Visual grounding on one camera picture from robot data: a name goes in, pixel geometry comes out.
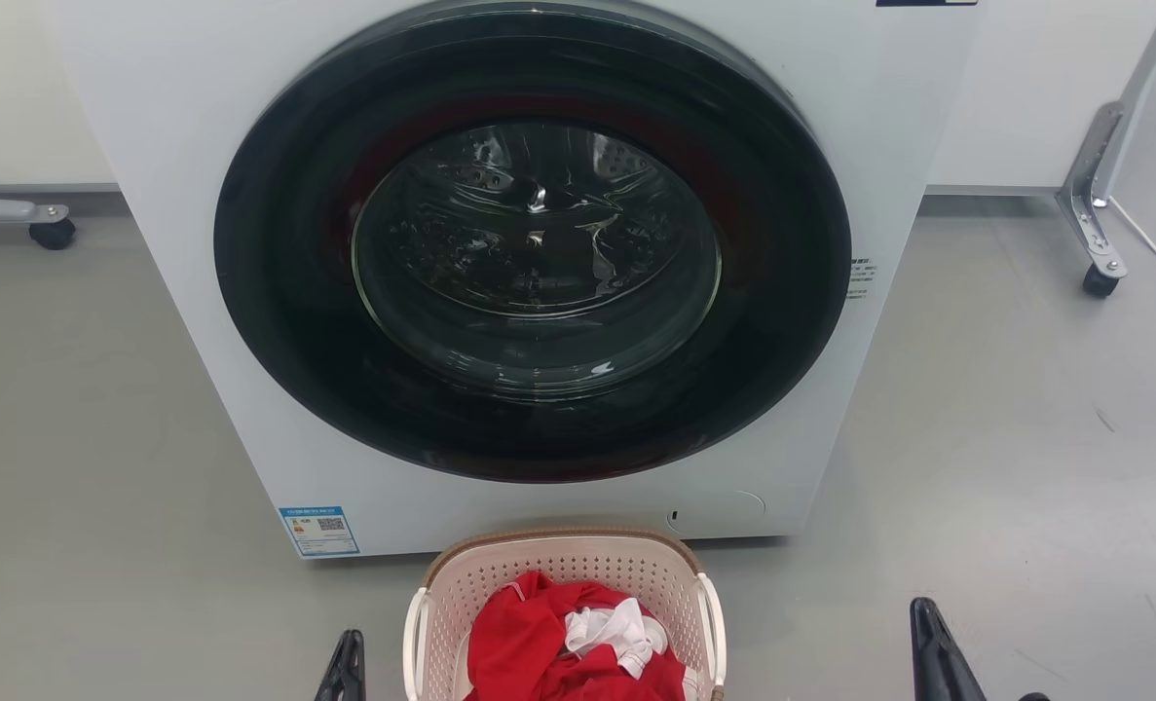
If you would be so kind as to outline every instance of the metal stand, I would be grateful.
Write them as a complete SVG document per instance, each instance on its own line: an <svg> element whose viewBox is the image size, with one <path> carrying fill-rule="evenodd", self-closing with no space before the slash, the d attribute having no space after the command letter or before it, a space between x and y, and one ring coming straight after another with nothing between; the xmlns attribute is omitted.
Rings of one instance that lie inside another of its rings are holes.
<svg viewBox="0 0 1156 701"><path fill-rule="evenodd" d="M35 205L25 200L0 200L0 224L29 224L28 234L43 248L60 251L71 245L75 224L65 205Z"/></svg>
<svg viewBox="0 0 1156 701"><path fill-rule="evenodd" d="M1102 165L1102 156L1106 154L1110 138L1122 117L1121 102L1111 102L1097 111L1084 145L1080 147L1080 154L1072 165L1072 172L1067 174L1066 182L1058 192L1058 204L1064 216L1072 223L1075 235L1080 236L1092 258L1092 266L1084 275L1084 292L1094 297L1110 297L1119 280L1127 275L1127 266L1106 238L1102 223L1097 221L1096 208L1104 207L1106 202L1095 200L1092 195L1094 179Z"/></svg>

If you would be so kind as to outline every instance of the red clothing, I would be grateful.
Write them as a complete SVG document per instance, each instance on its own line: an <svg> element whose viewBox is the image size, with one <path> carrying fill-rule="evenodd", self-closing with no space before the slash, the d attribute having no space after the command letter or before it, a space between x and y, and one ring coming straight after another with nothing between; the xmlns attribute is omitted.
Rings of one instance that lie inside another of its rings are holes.
<svg viewBox="0 0 1156 701"><path fill-rule="evenodd" d="M528 571L498 590L469 635L466 701L683 701L686 666L667 649L635 679L617 666L609 644L586 657L565 651L565 615L614 608L628 599L595 582L554 584ZM644 615L652 615L646 608Z"/></svg>

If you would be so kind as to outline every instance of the white clothing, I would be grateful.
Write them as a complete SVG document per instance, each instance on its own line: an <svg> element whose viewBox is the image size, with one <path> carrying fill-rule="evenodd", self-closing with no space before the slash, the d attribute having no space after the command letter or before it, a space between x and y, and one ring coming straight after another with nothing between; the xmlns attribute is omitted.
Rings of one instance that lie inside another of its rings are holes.
<svg viewBox="0 0 1156 701"><path fill-rule="evenodd" d="M616 608L583 608L565 617L565 648L586 657L598 644L612 644L616 664L635 679L668 649L668 635L654 618L643 615L638 599L625 599Z"/></svg>

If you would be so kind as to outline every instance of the white wall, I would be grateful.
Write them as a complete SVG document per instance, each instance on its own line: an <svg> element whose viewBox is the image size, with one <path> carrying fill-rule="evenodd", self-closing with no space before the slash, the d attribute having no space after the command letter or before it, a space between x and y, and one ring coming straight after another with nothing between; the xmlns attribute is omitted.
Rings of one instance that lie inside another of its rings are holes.
<svg viewBox="0 0 1156 701"><path fill-rule="evenodd" d="M114 182L35 0L0 0L0 185Z"/></svg>
<svg viewBox="0 0 1156 701"><path fill-rule="evenodd" d="M929 182L1061 186L1097 109L1119 99L1144 52L1156 0L981 1L984 27Z"/></svg>

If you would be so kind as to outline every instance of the black wheel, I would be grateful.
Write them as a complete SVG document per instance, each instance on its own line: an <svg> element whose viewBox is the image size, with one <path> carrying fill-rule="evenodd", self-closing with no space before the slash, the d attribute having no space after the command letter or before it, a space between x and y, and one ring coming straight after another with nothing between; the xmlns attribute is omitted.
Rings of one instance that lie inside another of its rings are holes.
<svg viewBox="0 0 1156 701"><path fill-rule="evenodd" d="M75 224L71 219L60 219L53 223L30 224L28 235L43 249L61 251L69 248L71 241L75 238Z"/></svg>
<svg viewBox="0 0 1156 701"><path fill-rule="evenodd" d="M1119 286L1119 279L1103 275L1102 271L1097 270L1095 263L1089 266L1088 274L1084 274L1084 292L1094 297L1110 297L1117 286Z"/></svg>

